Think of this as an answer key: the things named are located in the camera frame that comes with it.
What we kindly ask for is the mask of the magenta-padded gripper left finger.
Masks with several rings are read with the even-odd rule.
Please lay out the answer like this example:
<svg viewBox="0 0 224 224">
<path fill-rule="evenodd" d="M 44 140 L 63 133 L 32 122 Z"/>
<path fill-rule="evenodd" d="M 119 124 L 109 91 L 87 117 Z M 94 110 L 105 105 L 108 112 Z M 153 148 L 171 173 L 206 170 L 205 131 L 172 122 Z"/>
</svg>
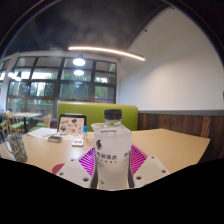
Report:
<svg viewBox="0 0 224 224">
<path fill-rule="evenodd" d="M 78 159 L 69 159 L 56 172 L 56 175 L 81 187 L 96 189 L 95 148 L 89 149 Z"/>
</svg>

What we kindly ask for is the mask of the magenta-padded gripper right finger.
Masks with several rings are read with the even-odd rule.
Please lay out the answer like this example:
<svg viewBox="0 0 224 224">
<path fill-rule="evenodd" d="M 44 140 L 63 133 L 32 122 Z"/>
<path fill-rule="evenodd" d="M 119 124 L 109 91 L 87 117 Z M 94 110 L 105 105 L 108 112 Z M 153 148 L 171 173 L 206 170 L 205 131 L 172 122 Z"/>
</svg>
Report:
<svg viewBox="0 0 224 224">
<path fill-rule="evenodd" d="M 157 181 L 170 172 L 155 156 L 146 155 L 136 146 L 131 147 L 128 184 L 130 188 L 140 188 Z"/>
</svg>

